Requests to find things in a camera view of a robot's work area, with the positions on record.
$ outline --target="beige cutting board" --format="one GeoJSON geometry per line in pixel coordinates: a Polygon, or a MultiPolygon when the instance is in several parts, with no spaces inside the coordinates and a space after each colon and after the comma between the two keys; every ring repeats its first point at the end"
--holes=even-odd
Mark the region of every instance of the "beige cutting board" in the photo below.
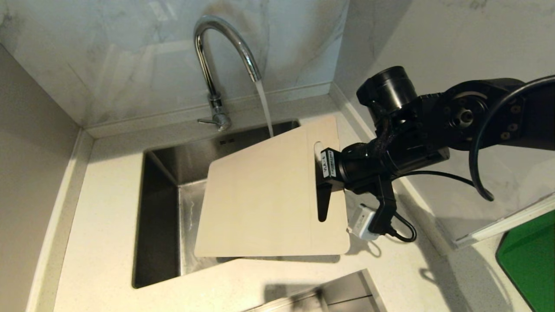
{"type": "Polygon", "coordinates": [[[343,191],[318,221],[314,144],[339,150],[335,117],[322,117],[210,165],[196,256],[344,254],[343,191]]]}

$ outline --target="stainless steel sink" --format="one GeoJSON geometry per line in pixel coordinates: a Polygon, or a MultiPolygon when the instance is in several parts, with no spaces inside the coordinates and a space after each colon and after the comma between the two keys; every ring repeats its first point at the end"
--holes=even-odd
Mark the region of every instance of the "stainless steel sink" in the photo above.
{"type": "MultiPolygon", "coordinates": [[[[297,121],[290,121],[273,127],[278,135],[298,126],[297,121]]],[[[133,287],[234,259],[197,258],[193,253],[208,167],[269,137],[268,128],[259,127],[145,152],[133,287]]]]}

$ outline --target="white countertop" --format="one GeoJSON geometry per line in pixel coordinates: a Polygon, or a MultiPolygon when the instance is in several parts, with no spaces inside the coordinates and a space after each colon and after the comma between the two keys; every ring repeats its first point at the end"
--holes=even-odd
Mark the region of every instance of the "white countertop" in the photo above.
{"type": "MultiPolygon", "coordinates": [[[[295,118],[301,124],[334,114],[341,147],[359,141],[327,95],[280,103],[271,113],[276,121],[295,118]]],[[[260,108],[230,116],[236,128],[264,124],[260,108]]],[[[94,143],[55,311],[242,311],[365,268],[384,311],[528,310],[495,262],[499,237],[440,257],[417,225],[420,236],[412,244],[388,236],[372,243],[352,239],[346,255],[322,256],[317,262],[236,259],[134,289],[143,151],[214,134],[215,127],[187,122],[94,143]]],[[[348,194],[347,206],[373,200],[348,194]]],[[[399,211],[407,216],[401,204],[399,211]]]]}

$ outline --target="water stream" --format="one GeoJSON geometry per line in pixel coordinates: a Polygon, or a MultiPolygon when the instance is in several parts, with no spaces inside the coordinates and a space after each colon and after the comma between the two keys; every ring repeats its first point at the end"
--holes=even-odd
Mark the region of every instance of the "water stream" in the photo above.
{"type": "Polygon", "coordinates": [[[256,85],[256,90],[262,101],[262,108],[264,109],[264,116],[266,116],[266,124],[268,124],[268,131],[270,131],[270,138],[274,137],[274,130],[272,129],[272,120],[270,119],[270,111],[268,110],[268,102],[266,101],[266,94],[264,93],[264,87],[262,87],[262,80],[254,83],[256,85]]]}

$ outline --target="green board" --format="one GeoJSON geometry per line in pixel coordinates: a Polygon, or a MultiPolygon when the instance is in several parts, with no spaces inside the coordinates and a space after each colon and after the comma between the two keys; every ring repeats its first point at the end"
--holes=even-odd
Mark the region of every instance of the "green board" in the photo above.
{"type": "Polygon", "coordinates": [[[533,311],[555,311],[555,211],[510,230],[496,258],[533,311]]]}

